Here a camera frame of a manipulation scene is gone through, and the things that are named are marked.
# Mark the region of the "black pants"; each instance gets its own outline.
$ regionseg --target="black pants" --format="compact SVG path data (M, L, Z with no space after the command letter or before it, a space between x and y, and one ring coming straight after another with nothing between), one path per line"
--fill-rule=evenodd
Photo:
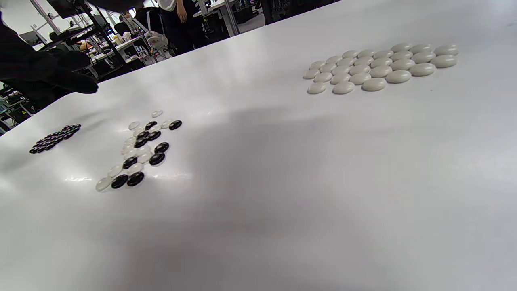
M165 26L166 36L176 48L176 54L189 52L195 48L207 45L205 34L201 28L201 16L194 17L199 10L192 0L183 0L185 11L187 12L187 22L182 23L178 17L176 8L174 11L161 9L163 26Z

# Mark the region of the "floor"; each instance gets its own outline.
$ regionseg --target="floor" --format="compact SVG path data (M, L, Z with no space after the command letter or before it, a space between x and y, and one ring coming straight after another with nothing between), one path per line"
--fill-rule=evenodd
M246 21L245 23L238 25L240 33L252 31L265 25L266 19L264 18L264 14L262 14L262 9L259 9L258 11L260 14Z

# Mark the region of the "white table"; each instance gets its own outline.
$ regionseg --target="white table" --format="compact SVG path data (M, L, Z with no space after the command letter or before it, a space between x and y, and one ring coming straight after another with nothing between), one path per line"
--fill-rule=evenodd
M340 2L61 98L0 138L0 289L516 290L516 12ZM404 41L460 61L305 93L311 62ZM152 143L170 142L164 164L97 193L156 109L184 122Z
M232 7L237 0L227 0L230 7ZM228 34L230 36L238 35L239 27L237 26L237 22L235 21L235 18L230 15L230 13L233 13L232 11L229 11L226 7L226 4L224 3L224 0L217 0L215 1L210 7L208 8L208 14L210 13L218 13L219 16L222 17L224 24L226 25L226 30L228 30ZM201 11L194 14L194 17L201 16L203 13Z

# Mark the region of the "white go stone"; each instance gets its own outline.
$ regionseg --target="white go stone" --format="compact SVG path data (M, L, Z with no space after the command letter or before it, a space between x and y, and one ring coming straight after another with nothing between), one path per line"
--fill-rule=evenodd
M104 177L104 178L100 179L100 181L97 182L97 185L95 185L95 190L100 192L100 191L108 188L111 185L112 181L113 180L109 177Z
M136 149L136 156L142 156L143 154L145 154L146 152L150 152L151 151L151 146L146 144L142 147L139 147L138 149Z
M367 50L363 50L361 51L357 57L360 59L362 57L365 57L365 56L373 56L375 54L375 51L374 50L370 50L370 49L367 49Z
M409 49L410 52L413 54L417 54L419 52L430 52L431 51L431 45L416 45Z
M159 130L161 130L161 126L159 124L157 124L157 125L154 125L153 127L151 127L149 129L149 132L152 133L152 132L157 132Z
M332 77L332 79L330 79L330 83L332 85L337 85L341 82L348 81L348 80L350 80L350 75L345 73L345 74L335 75L334 77Z
M132 156L136 156L136 149L132 149L124 155L124 160L129 159Z
M373 78L366 80L362 84L362 89L365 91L379 91L386 87L386 80L383 78Z
M350 82L354 85L363 85L364 82L370 80L372 76L369 73L360 73L350 77Z
M309 94L319 94L325 90L325 83L312 83L307 89Z
M122 148L122 151L121 153L123 155L127 154L130 150L132 150L134 148L134 145L133 144L127 144L125 145L123 148Z
M358 59L354 62L354 66L358 66L358 65L370 65L372 62L373 62L373 58L372 58L371 56L364 56L364 57L360 57L360 58L358 58Z
M411 43L399 43L391 48L394 53L408 51L412 47Z
M143 132L144 130L145 130L145 127L143 127L143 126L139 126L139 127L135 128L133 131L134 131L134 132L139 132L139 133L141 133L141 132Z
M142 163L142 164L145 164L146 162L148 162L151 157L153 156L153 153L151 151L149 152L145 152L143 153L139 158L138 158L138 162L139 163Z
M411 59L413 61L415 61L415 64L423 64L423 63L430 62L435 57L436 57L436 54L434 52L423 51L423 52L419 52L417 54L414 54L411 57Z
M354 64L355 60L354 58L346 57L338 62L338 66L350 67Z
M311 80L311 79L314 79L314 77L316 77L316 75L318 75L319 73L320 73L320 70L318 70L318 69L310 69L305 72L305 74L303 75L303 78L306 80Z
M408 71L393 71L386 76L388 83L399 84L407 82L411 79L411 73Z
M133 121L129 124L129 130L133 130L135 128L137 128L138 126L140 125L140 122L138 121Z
M343 58L338 56L338 55L335 55L335 56L331 56L328 58L327 60L327 64L336 64L337 62L339 62L340 60L342 60Z
M323 67L323 65L325 64L325 62L323 61L317 61L317 62L314 62L311 64L311 67L309 68L310 70L318 70L320 69L321 67Z
M413 53L412 52L409 52L409 51L400 51L400 52L396 52L394 53L392 56L391 56L391 59L396 62L398 60L401 60L401 59L411 59L411 57L413 56Z
M373 68L376 68L376 67L379 67L379 66L389 66L393 63L393 60L388 58L388 57L381 57L380 59L376 59L374 60L371 64L370 64L370 67L373 69Z
M136 141L136 137L130 137L128 139L126 139L126 141L124 143L134 143Z
M116 165L108 171L108 177L115 177L122 172L122 165Z
M411 75L413 75L415 77L423 77L423 76L428 76L428 75L434 73L435 70L436 70L435 65L429 64L429 63L424 63L424 64L414 65L413 67L411 67L411 69L409 69L409 72L411 73Z
M325 82L330 81L330 79L332 79L332 73L322 72L322 73L319 73L316 76L316 78L314 78L314 83L318 83L318 82L325 83Z
M359 52L356 50L349 50L349 51L345 51L343 53L342 57L343 58L346 58L346 57L354 58L354 57L357 57L358 54L359 54Z
M391 57L392 55L393 55L393 51L392 50L384 50L384 51L376 52L373 55L373 58L374 59L380 59L380 58L383 58L383 57Z
M320 68L320 72L332 72L337 67L336 64L326 64Z
M431 60L431 64L437 68L448 68L458 63L458 58L455 55L443 54Z
M393 70L391 69L391 67L378 66L370 71L370 75L372 76L372 78L384 78L386 75L388 75L388 73L392 71Z
M411 69L411 67L413 67L415 65L415 61L413 60L410 60L410 59L401 59L401 60L398 60L396 62L394 62L393 64L391 64L391 68L394 70L394 71L398 71L398 70L409 70Z
M163 110L156 110L155 112L153 112L153 113L151 114L151 117L152 117L152 118L156 118L156 117L158 117L158 116L160 116L160 115L162 115L162 114L163 114Z
M358 65L358 66L355 66L355 67L351 68L348 73L351 76L353 76L353 75L356 75L356 74L360 74L360 73L363 73L363 72L369 72L369 71L370 71L370 66L368 66L368 65Z
M441 56L441 55L444 55L444 54L457 55L457 54L460 53L460 51L458 50L456 45L451 45L451 46L441 46L439 48L436 48L434 50L434 53L437 56Z
M132 175L136 172L141 172L143 169L144 169L144 164L136 163L136 164L132 165L131 167L129 167L128 175Z
M340 75L340 74L346 74L350 71L350 67L345 67L345 66L341 66L341 67L337 67L335 68L334 70L332 70L332 75Z
M346 94L350 93L354 90L355 85L352 82L341 82L337 84L334 89L332 89L332 92L334 94Z
M172 120L172 119L167 119L167 120L165 120L165 121L162 123L161 128L166 129L166 128L168 128L168 127L169 127L169 125L171 125L171 123L173 123L173 122L174 122L174 120Z

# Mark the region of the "white wall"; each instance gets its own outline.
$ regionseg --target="white wall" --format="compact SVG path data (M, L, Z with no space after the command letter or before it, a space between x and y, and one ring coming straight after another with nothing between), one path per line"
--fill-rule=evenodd
M37 2L46 12L57 15L56 11L46 0L37 0ZM31 25L33 24L39 27L45 23L45 19L39 15L29 0L8 0L6 6L2 9L2 17L7 26L15 30L18 34L31 31ZM54 23L61 30L65 30L69 27L68 22L69 20L60 17L54 19ZM52 31L52 28L47 25L38 32L46 40L50 41L49 33Z

